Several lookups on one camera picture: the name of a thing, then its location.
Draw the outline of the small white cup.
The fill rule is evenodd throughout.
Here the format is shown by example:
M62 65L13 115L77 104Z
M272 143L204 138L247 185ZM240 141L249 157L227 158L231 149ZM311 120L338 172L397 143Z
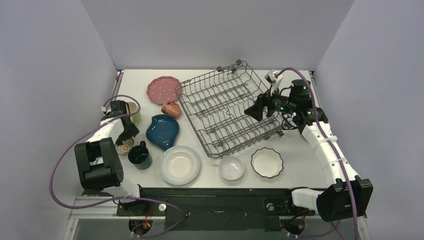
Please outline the small white cup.
M127 155L130 150L134 147L135 140L134 138L129 138L124 140L121 145L115 144L116 152L119 156Z

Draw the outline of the pink polka dot plate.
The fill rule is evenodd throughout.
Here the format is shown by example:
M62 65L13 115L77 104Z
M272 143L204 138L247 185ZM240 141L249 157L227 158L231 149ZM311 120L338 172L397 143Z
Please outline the pink polka dot plate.
M155 78L147 85L146 89L148 99L156 105L163 105L166 102L175 102L182 93L182 84L173 76Z

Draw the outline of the blue leaf-shaped plate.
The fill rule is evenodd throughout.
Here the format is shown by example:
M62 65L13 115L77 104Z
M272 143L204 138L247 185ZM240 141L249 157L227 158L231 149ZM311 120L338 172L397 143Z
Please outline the blue leaf-shaped plate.
M172 148L180 131L178 122L166 114L151 117L151 123L145 132L149 142L163 151Z

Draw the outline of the dark green mug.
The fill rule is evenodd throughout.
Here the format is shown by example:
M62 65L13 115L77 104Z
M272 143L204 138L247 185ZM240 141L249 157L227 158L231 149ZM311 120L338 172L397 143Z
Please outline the dark green mug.
M141 141L128 152L128 160L139 170L146 170L151 166L153 159L145 141Z

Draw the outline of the white fluted bowl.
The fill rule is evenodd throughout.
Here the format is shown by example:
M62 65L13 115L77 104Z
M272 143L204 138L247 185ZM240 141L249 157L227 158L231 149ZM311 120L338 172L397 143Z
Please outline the white fluted bowl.
M273 148L263 147L251 155L250 165L259 176L272 179L283 171L284 160Z

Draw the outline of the small orange cup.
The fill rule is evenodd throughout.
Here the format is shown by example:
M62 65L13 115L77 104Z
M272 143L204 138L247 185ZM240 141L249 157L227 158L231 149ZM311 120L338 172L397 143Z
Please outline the small orange cup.
M162 105L161 112L165 115L171 116L174 119L179 119L182 114L181 107L176 102L171 101L168 101Z

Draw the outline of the white round bowl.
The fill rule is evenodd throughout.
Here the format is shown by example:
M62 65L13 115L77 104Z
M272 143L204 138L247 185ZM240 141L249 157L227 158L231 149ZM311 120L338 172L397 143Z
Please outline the white round bowl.
M237 156L225 156L219 162L218 172L225 180L235 181L243 176L245 165Z

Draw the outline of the white deep plate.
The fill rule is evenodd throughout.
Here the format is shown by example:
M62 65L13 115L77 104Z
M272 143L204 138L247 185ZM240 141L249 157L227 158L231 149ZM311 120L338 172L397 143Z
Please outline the white deep plate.
M166 150L159 161L159 173L168 184L189 184L200 172L201 158L188 146L173 146Z

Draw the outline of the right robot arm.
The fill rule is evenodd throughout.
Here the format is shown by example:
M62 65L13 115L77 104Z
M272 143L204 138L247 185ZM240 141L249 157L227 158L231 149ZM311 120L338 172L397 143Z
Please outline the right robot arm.
M312 147L329 185L323 191L292 190L282 199L283 209L289 214L309 209L325 222L364 216L374 189L371 181L361 178L344 157L327 116L316 105L310 81L295 79L291 83L289 96L269 89L244 110L258 122L275 112L294 114L296 129Z

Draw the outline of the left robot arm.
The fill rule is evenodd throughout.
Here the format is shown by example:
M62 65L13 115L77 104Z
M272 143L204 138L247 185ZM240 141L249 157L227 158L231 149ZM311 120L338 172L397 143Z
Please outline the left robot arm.
M74 146L79 180L84 190L102 191L115 197L133 197L129 208L136 215L149 209L149 201L140 196L140 188L124 177L116 147L140 132L129 117L128 104L114 100L101 119L101 129L85 142Z

